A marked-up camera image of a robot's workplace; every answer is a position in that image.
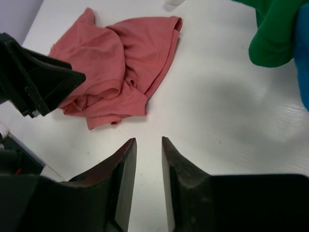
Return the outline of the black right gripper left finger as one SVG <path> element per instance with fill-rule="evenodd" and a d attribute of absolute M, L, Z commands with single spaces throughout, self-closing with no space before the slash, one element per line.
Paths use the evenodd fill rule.
<path fill-rule="evenodd" d="M 137 142 L 69 181 L 41 174 L 0 175 L 3 232 L 126 232 L 136 172 Z"/>

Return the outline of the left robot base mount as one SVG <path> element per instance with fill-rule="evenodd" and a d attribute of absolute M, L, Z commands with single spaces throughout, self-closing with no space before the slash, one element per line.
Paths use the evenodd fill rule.
<path fill-rule="evenodd" d="M 12 134 L 0 135 L 0 174 L 41 174 L 46 164 Z"/>

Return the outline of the pink t shirt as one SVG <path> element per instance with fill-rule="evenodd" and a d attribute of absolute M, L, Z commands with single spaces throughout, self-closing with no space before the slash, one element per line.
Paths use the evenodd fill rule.
<path fill-rule="evenodd" d="M 173 62 L 183 26 L 180 17 L 138 17 L 99 27 L 87 8 L 52 46 L 86 80 L 60 105 L 83 117 L 89 129 L 146 116 L 146 104 Z"/>

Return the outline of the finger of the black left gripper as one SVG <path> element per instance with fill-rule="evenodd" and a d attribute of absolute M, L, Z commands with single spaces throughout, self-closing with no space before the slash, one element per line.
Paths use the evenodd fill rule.
<path fill-rule="evenodd" d="M 85 80 L 69 63 L 23 48 L 1 33 L 0 102 L 10 102 L 23 116 L 51 113 Z"/>

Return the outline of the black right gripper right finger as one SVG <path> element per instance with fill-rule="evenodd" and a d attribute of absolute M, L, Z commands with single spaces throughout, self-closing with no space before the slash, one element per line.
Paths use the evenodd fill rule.
<path fill-rule="evenodd" d="M 170 232 L 306 232 L 309 179 L 302 174 L 210 175 L 162 138 Z"/>

